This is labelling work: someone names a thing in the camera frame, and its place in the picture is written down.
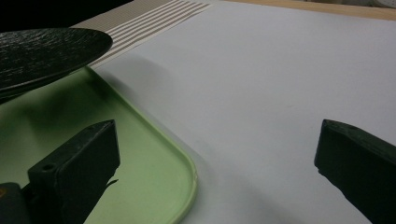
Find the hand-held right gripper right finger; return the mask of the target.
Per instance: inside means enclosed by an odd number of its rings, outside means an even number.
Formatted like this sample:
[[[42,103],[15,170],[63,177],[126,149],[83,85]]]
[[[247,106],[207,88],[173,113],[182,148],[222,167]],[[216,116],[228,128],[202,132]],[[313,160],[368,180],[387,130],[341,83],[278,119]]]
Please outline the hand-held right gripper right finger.
[[[396,146],[325,119],[314,164],[373,224],[396,224]]]

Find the striped placemat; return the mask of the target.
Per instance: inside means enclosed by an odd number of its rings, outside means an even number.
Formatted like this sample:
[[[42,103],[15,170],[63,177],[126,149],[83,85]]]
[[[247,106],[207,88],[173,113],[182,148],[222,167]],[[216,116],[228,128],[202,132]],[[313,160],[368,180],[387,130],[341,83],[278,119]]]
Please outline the striped placemat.
[[[134,0],[74,28],[99,30],[112,37],[110,50],[90,63],[91,68],[97,68],[210,7],[209,3],[194,0]]]

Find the black textured plate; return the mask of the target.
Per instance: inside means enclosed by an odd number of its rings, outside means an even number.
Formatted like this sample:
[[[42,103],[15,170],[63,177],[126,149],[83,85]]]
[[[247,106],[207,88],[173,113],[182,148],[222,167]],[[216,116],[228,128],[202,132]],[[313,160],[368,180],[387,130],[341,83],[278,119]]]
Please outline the black textured plate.
[[[0,104],[48,85],[99,59],[110,35],[84,28],[0,33]]]

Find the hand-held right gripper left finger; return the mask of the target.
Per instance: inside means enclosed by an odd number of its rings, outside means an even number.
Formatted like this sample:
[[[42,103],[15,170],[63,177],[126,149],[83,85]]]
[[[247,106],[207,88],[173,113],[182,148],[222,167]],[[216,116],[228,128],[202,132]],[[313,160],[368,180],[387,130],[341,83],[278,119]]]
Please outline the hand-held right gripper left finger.
[[[116,122],[93,124],[28,170],[35,224],[83,224],[120,166]]]

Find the white board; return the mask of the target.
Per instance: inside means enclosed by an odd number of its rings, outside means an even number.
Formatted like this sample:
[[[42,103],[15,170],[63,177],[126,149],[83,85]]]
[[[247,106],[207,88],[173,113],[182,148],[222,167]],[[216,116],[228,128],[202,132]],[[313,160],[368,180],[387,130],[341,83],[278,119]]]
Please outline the white board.
[[[191,155],[185,224],[370,224],[314,158],[325,119],[396,145],[396,21],[219,2],[99,73]]]

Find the green tray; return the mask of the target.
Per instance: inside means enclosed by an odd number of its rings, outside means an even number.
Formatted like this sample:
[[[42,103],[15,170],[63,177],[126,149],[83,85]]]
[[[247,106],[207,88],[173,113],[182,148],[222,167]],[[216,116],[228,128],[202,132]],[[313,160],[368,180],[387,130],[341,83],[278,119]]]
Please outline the green tray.
[[[0,105],[0,183],[27,185],[30,167],[109,119],[120,167],[84,224],[177,224],[195,200],[193,161],[89,68]]]

